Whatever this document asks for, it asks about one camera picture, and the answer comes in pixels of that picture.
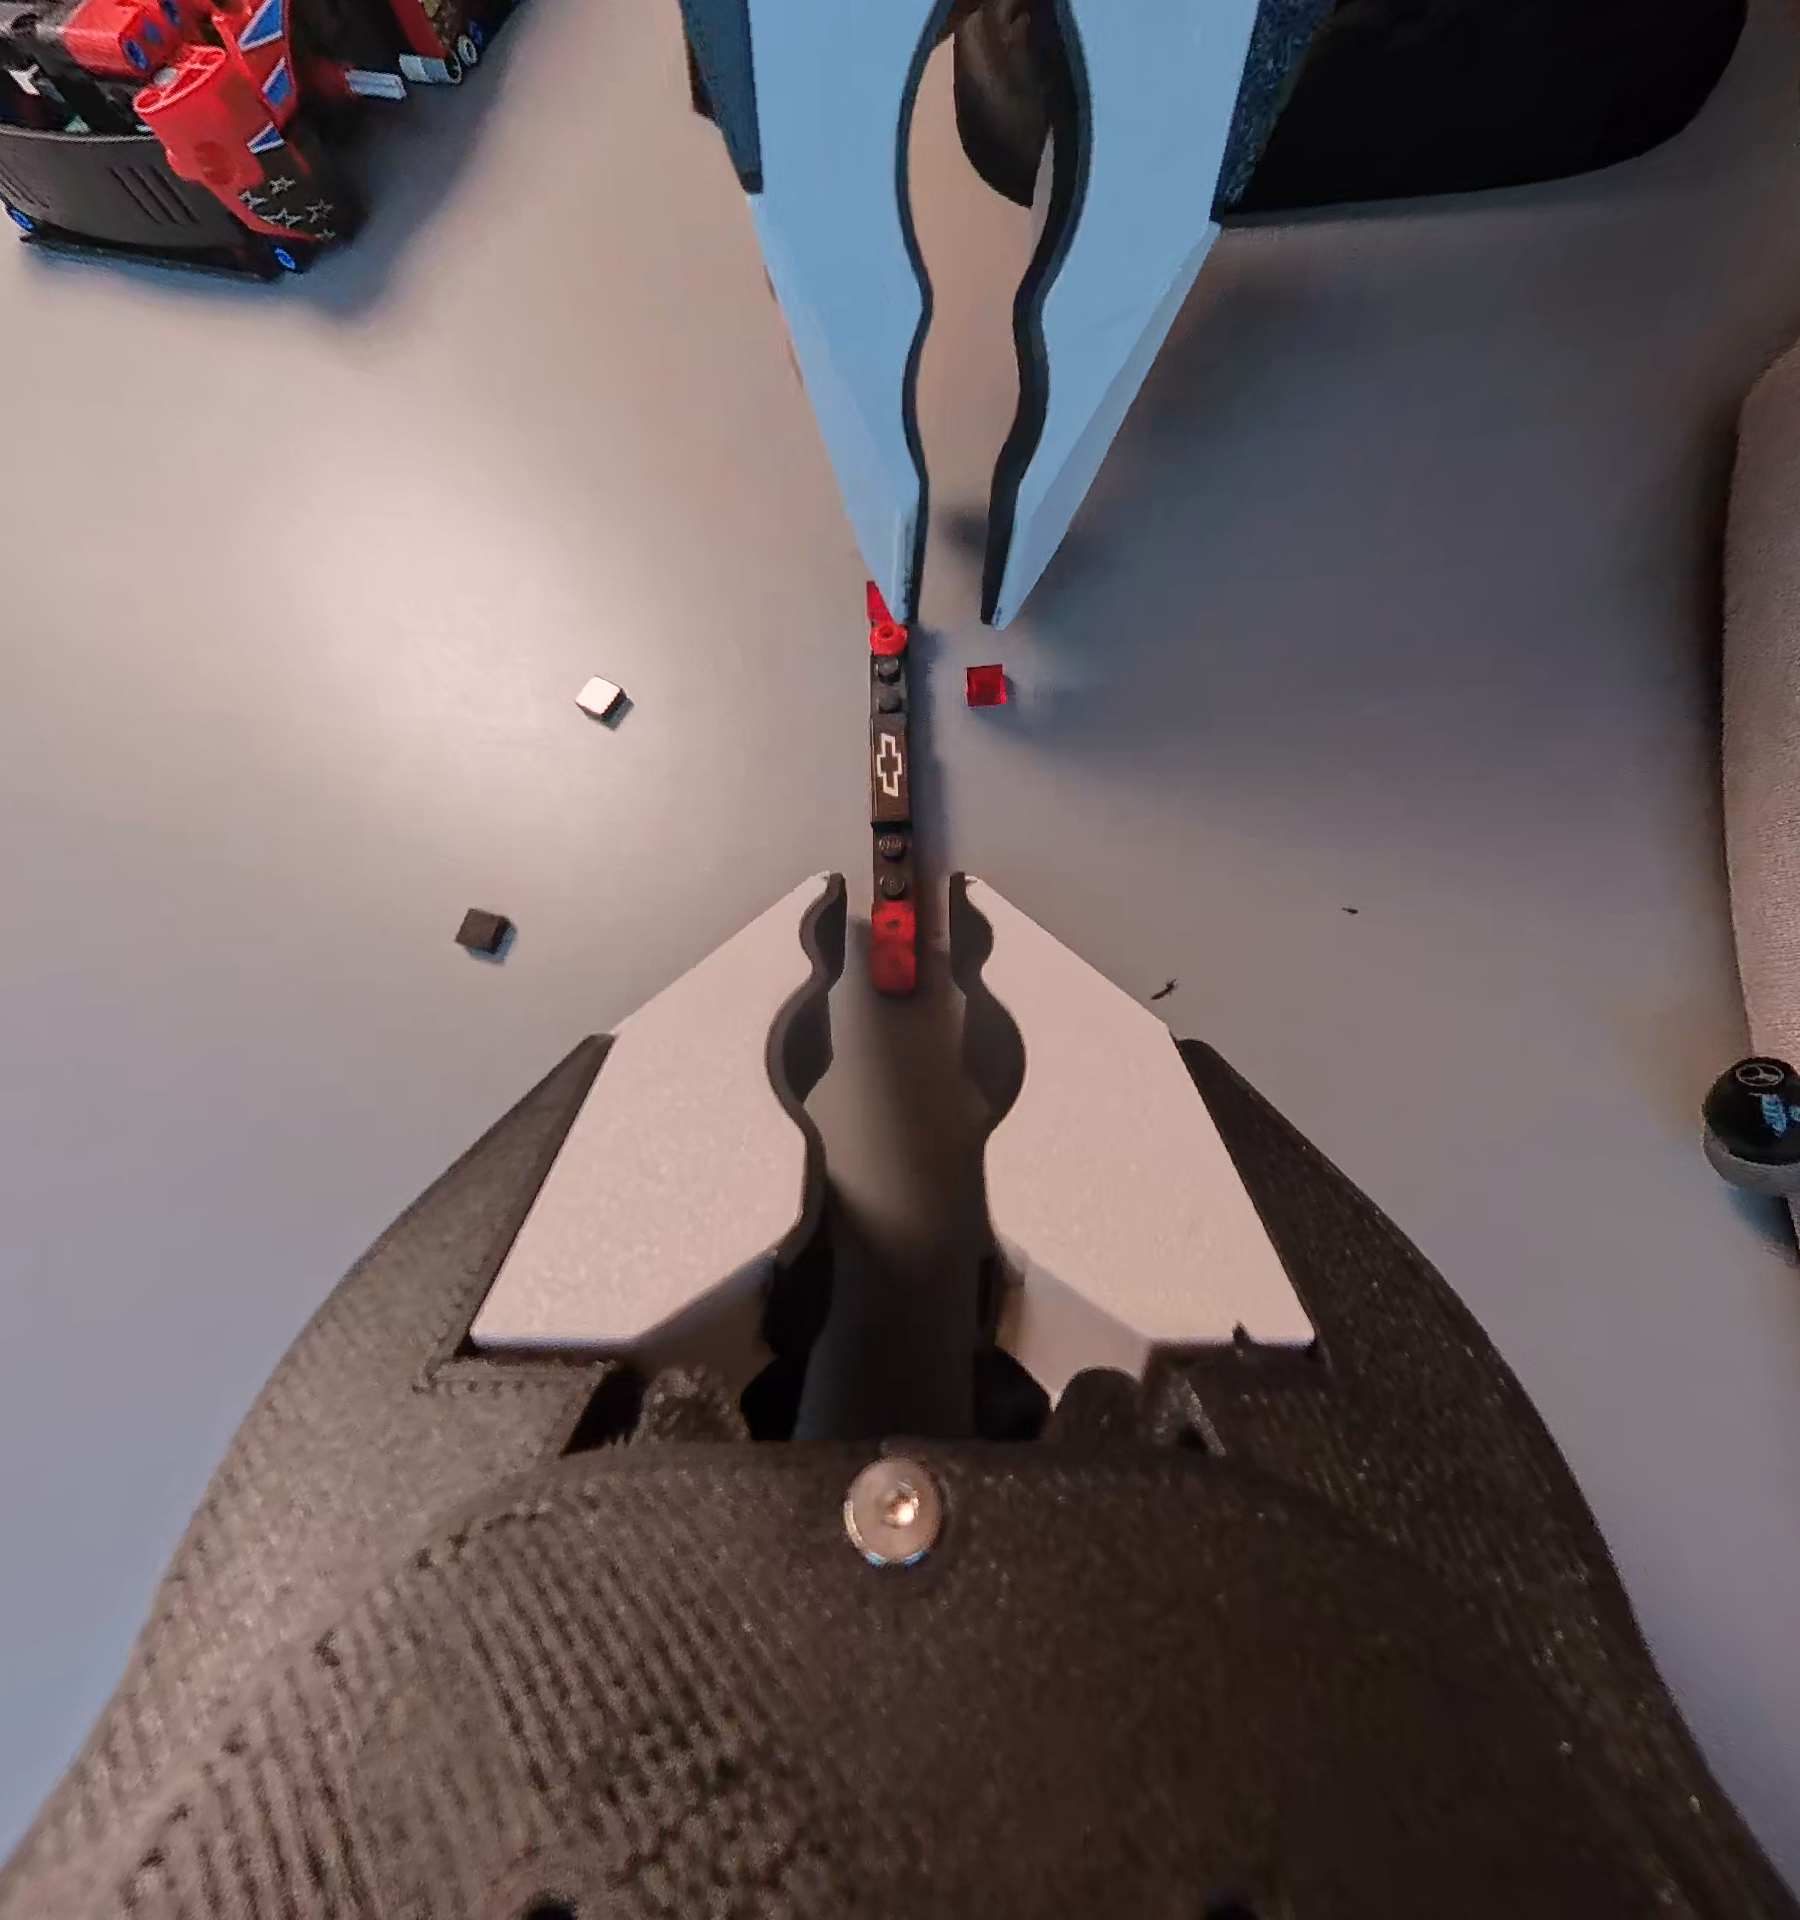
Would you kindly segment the lego race car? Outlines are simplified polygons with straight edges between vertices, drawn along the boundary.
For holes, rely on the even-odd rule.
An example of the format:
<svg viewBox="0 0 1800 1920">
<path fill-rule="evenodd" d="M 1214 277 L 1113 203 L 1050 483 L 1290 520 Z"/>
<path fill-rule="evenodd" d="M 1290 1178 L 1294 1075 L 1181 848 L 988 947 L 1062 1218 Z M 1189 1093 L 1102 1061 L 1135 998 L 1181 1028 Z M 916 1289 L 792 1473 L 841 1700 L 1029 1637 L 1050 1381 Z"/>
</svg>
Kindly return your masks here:
<svg viewBox="0 0 1800 1920">
<path fill-rule="evenodd" d="M 278 278 L 349 245 L 360 115 L 457 86 L 515 4 L 0 4 L 24 243 Z"/>
</svg>

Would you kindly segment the black quilted wrist rest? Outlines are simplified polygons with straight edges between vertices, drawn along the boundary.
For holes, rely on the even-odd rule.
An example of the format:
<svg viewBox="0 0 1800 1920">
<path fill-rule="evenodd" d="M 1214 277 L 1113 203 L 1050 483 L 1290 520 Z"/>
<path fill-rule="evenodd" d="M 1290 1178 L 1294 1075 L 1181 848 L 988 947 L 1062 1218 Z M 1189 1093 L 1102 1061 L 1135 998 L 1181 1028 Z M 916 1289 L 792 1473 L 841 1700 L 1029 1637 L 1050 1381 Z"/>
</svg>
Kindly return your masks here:
<svg viewBox="0 0 1800 1920">
<path fill-rule="evenodd" d="M 1675 137 L 1728 74 L 1745 4 L 1334 4 L 1243 215 L 1544 185 Z"/>
</svg>

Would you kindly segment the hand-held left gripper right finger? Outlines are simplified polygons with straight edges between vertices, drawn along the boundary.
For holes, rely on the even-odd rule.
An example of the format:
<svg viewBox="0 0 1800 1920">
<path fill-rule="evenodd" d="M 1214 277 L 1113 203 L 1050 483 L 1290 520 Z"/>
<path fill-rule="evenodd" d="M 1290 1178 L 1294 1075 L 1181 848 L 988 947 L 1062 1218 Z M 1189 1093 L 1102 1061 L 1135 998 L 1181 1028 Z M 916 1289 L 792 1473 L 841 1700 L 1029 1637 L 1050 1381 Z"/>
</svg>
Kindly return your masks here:
<svg viewBox="0 0 1800 1920">
<path fill-rule="evenodd" d="M 998 1347 L 1047 1406 L 1081 1375 L 1313 1352 L 1314 1322 L 1174 1029 L 986 878 L 948 883 Z"/>
</svg>

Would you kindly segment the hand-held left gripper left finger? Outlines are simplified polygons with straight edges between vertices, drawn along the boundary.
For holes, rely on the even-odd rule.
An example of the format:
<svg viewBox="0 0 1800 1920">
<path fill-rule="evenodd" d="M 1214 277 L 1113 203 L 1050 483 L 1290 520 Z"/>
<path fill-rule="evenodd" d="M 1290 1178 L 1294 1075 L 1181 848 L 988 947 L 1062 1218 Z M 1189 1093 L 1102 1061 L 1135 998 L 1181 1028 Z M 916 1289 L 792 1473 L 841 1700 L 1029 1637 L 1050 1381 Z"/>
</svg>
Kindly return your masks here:
<svg viewBox="0 0 1800 1920">
<path fill-rule="evenodd" d="M 468 1330 L 481 1356 L 741 1395 L 813 1342 L 797 1264 L 823 1218 L 808 1095 L 832 1062 L 846 878 L 808 874 L 608 1036 Z"/>
</svg>

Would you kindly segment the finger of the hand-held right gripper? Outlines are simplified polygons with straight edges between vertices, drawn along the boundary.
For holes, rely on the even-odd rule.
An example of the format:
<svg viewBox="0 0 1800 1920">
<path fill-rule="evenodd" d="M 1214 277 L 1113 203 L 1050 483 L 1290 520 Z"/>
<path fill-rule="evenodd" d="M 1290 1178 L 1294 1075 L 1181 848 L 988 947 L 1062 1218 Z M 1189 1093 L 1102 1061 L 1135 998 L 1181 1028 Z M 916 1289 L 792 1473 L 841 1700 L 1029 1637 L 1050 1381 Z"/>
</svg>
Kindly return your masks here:
<svg viewBox="0 0 1800 1920">
<path fill-rule="evenodd" d="M 752 4 L 752 217 L 867 577 L 916 617 L 931 517 L 918 361 L 934 319 L 908 203 L 935 4 Z"/>
<path fill-rule="evenodd" d="M 1009 627 L 1098 479 L 1219 235 L 1257 4 L 1055 4 L 1050 169 L 1011 303 L 983 620 Z"/>
</svg>

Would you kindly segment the black lego plate white emblem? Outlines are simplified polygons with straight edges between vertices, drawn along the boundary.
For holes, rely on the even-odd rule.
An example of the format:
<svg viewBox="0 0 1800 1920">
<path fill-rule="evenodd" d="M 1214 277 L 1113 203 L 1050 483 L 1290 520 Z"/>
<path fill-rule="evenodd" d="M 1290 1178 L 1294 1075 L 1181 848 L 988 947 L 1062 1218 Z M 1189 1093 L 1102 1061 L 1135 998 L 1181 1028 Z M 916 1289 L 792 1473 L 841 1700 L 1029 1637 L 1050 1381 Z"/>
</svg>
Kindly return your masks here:
<svg viewBox="0 0 1800 1920">
<path fill-rule="evenodd" d="M 867 635 L 870 649 L 870 981 L 885 998 L 918 985 L 918 881 L 911 843 L 908 627 Z"/>
</svg>

